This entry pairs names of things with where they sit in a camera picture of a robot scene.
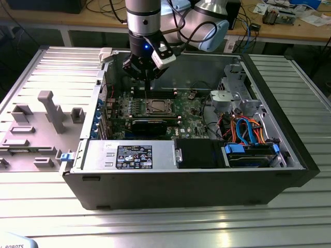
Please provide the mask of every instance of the motherboard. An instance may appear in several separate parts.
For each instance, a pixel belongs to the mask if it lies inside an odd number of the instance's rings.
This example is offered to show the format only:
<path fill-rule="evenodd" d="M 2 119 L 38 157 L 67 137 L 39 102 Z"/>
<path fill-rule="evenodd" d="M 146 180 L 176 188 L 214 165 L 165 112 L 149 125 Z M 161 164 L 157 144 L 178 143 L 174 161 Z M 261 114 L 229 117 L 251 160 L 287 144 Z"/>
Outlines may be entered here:
<path fill-rule="evenodd" d="M 123 92 L 109 99 L 110 140 L 208 138 L 202 100 L 191 91 Z"/>

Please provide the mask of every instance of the floor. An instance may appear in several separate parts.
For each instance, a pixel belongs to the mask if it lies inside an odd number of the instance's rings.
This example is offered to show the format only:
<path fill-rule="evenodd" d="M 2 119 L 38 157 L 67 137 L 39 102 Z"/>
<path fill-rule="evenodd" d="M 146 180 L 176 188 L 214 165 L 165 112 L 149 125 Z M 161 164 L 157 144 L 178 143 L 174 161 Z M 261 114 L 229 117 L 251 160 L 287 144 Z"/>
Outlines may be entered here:
<path fill-rule="evenodd" d="M 0 99 L 2 99 L 22 71 L 29 63 L 32 56 L 37 51 L 38 47 L 31 41 L 29 36 L 23 30 L 17 28 L 14 30 L 16 37 L 12 40 L 6 37 L 0 40 Z M 27 32 L 32 35 L 41 45 L 57 45 L 62 46 L 63 42 L 61 35 L 57 30 L 51 29 L 27 29 Z M 71 36 L 75 47 L 113 47 L 127 48 L 127 34 L 113 34 L 98 32 L 81 32 L 72 31 Z M 222 52 L 225 46 L 223 42 L 216 52 Z M 254 54 L 272 54 L 272 55 L 291 55 L 302 69 L 310 74 L 313 63 L 311 59 L 316 61 L 320 56 L 320 47 L 307 45 L 284 45 L 257 42 L 247 50 L 247 53 Z M 313 81 L 320 90 L 327 96 L 331 94 L 331 88 L 327 86 L 331 84 L 331 59 L 324 61 Z"/>

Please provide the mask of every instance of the warning label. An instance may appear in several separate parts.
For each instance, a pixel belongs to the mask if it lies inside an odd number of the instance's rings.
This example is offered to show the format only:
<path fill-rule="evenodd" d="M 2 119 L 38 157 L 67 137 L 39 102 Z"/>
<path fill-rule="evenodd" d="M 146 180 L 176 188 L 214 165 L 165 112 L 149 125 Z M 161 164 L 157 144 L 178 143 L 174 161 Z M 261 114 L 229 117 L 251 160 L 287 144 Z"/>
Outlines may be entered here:
<path fill-rule="evenodd" d="M 152 169 L 152 146 L 118 146 L 117 169 Z"/>

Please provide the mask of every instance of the blue clip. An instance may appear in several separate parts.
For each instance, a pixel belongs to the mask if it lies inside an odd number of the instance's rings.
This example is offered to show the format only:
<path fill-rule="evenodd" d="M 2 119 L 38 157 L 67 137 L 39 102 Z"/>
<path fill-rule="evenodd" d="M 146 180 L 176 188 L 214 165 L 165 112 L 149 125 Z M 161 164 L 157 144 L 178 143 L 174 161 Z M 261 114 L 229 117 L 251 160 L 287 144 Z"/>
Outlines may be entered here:
<path fill-rule="evenodd" d="M 100 111 L 95 111 L 94 116 L 100 117 L 101 116 L 101 112 Z"/>
<path fill-rule="evenodd" d="M 243 145 L 240 144 L 228 144 L 225 147 L 225 152 L 228 153 L 245 153 L 245 149 Z"/>
<path fill-rule="evenodd" d="M 98 107 L 102 107 L 103 106 L 103 101 L 101 99 L 98 99 Z"/>
<path fill-rule="evenodd" d="M 74 160 L 75 152 L 62 153 L 60 157 L 61 162 L 71 162 Z"/>
<path fill-rule="evenodd" d="M 98 129 L 97 124 L 94 122 L 94 123 L 92 124 L 92 130 L 97 130 L 97 129 Z"/>
<path fill-rule="evenodd" d="M 98 117 L 94 117 L 93 118 L 93 122 L 96 124 L 96 123 L 99 123 L 100 122 L 100 118 L 98 118 Z"/>
<path fill-rule="evenodd" d="M 276 154 L 280 153 L 280 150 L 279 150 L 279 147 L 277 144 L 273 144 L 273 148 L 274 148 Z"/>
<path fill-rule="evenodd" d="M 227 146 L 225 147 L 225 152 L 226 152 L 226 154 L 231 153 L 231 149 L 230 149 L 229 145 L 227 145 Z"/>
<path fill-rule="evenodd" d="M 90 135 L 90 138 L 96 138 L 98 136 L 98 134 L 94 131 L 92 131 L 89 135 Z"/>

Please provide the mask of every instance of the wooden table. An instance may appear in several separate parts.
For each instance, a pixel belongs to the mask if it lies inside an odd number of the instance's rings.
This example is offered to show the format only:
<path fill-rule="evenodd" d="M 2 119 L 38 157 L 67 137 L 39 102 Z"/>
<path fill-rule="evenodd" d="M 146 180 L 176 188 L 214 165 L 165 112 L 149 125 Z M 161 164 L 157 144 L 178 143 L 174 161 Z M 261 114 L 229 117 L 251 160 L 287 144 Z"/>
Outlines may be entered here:
<path fill-rule="evenodd" d="M 300 19 L 295 21 L 294 25 L 265 25 L 262 23 L 262 15 L 254 14 L 253 5 L 258 3 L 258 0 L 243 0 L 246 14 L 255 22 L 261 25 L 260 33 L 257 41 L 276 42 L 289 44 L 309 44 L 309 45 L 325 45 L 331 35 L 331 26 L 323 25 L 315 27 Z M 108 0 L 101 0 L 102 4 L 107 4 Z M 115 9 L 125 6 L 125 1 L 115 5 Z M 126 25 L 120 24 L 112 17 L 104 16 L 101 13 L 94 13 L 86 8 L 80 14 L 67 14 L 59 12 L 45 11 L 27 11 L 27 10 L 11 10 L 5 3 L 5 7 L 9 13 L 24 27 L 33 28 L 49 28 L 58 29 L 61 32 L 64 45 L 72 46 L 72 41 L 69 35 L 70 30 L 81 30 L 91 32 L 107 32 L 107 33 L 127 33 Z M 99 11 L 98 0 L 94 0 L 90 5 L 90 9 Z M 321 6 L 319 10 L 331 11 L 331 6 Z M 125 19 L 125 9 L 119 10 L 120 18 Z M 0 8 L 0 25 L 16 26 L 15 22 Z M 235 28 L 229 30 L 226 36 L 227 45 L 225 52 L 232 52 L 234 43 L 241 40 L 245 35 L 245 30 L 239 21 L 236 22 Z"/>

